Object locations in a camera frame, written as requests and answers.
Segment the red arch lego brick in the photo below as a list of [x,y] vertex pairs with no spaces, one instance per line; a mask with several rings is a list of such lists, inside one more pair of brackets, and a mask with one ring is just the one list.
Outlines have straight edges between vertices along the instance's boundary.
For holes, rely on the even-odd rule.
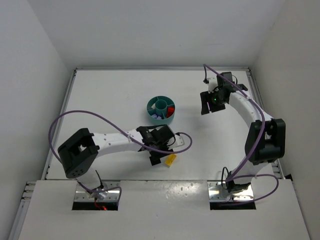
[[175,112],[175,108],[173,106],[169,106],[167,108],[167,112],[166,112],[166,117],[169,118],[171,117]]

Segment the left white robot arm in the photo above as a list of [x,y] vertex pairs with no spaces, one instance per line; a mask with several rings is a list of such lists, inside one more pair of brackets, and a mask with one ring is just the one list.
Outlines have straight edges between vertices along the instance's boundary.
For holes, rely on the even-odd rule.
[[58,155],[68,179],[75,179],[87,193],[94,194],[104,189],[99,174],[91,168],[98,157],[120,152],[148,151],[152,165],[160,163],[160,158],[172,152],[179,141],[168,125],[140,126],[121,133],[91,133],[81,128],[59,148]]

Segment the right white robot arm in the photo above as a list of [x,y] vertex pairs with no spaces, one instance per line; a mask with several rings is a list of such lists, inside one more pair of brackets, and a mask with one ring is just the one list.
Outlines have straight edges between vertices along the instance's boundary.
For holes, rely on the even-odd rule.
[[229,193],[245,190],[252,178],[285,154],[286,123],[266,113],[250,96],[248,88],[233,79],[231,72],[205,77],[207,90],[200,93],[201,114],[222,111],[230,105],[248,126],[245,157],[222,184]]

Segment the yellow lego brick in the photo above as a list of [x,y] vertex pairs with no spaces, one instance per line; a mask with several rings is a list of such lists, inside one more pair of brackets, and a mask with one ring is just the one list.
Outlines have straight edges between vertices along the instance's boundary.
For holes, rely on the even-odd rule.
[[167,156],[167,158],[165,159],[164,161],[164,164],[167,166],[167,167],[171,167],[176,159],[177,155],[176,154],[170,154]]

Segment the teal round divided container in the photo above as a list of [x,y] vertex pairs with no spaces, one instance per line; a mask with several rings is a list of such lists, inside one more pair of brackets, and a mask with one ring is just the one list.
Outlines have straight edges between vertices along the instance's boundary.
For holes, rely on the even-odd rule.
[[[167,117],[167,108],[174,107],[176,110],[176,106],[172,99],[167,96],[155,96],[151,98],[146,105],[146,112],[149,122],[152,125],[169,125],[175,116],[174,114],[170,117]],[[162,120],[152,118],[151,115],[156,114],[157,116],[161,116]]]

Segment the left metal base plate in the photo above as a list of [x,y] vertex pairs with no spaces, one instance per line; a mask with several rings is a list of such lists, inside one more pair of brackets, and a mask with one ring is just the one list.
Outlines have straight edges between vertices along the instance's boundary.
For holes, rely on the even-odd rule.
[[79,203],[93,203],[95,199],[98,203],[116,203],[120,200],[122,195],[122,188],[120,181],[103,180],[103,190],[99,192],[88,193],[79,183],[76,185],[74,202]]

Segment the metal base plate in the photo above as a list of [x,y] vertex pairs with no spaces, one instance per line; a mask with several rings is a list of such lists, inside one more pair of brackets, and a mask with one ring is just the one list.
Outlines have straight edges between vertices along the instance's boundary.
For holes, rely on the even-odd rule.
[[103,190],[99,192],[88,193],[79,183],[76,185],[74,202],[79,203],[93,203],[95,199],[98,203],[116,203],[120,200],[122,195],[122,188],[120,181],[103,180]]
[[251,183],[245,187],[228,191],[226,184],[221,181],[208,181],[208,196],[211,203],[248,202],[254,199]]

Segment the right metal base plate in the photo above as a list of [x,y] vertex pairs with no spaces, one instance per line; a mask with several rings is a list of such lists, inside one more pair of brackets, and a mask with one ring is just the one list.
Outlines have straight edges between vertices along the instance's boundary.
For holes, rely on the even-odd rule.
[[245,187],[228,191],[226,184],[221,181],[208,181],[208,196],[211,203],[248,202],[254,199],[251,183]]

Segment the aluminium frame rail left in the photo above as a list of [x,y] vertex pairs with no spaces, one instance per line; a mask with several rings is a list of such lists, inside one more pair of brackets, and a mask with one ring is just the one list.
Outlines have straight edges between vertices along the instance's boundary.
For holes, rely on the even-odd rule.
[[[67,89],[63,98],[63,102],[62,102],[62,106],[60,108],[59,114],[64,113],[67,108],[70,93],[71,93],[74,79],[77,75],[77,72],[78,72],[78,68],[75,68],[71,73],[71,77],[68,81]],[[37,183],[36,181],[27,181],[24,186],[22,196],[20,199],[20,204],[9,233],[9,237],[7,238],[8,240],[18,240],[20,237],[36,183]]]

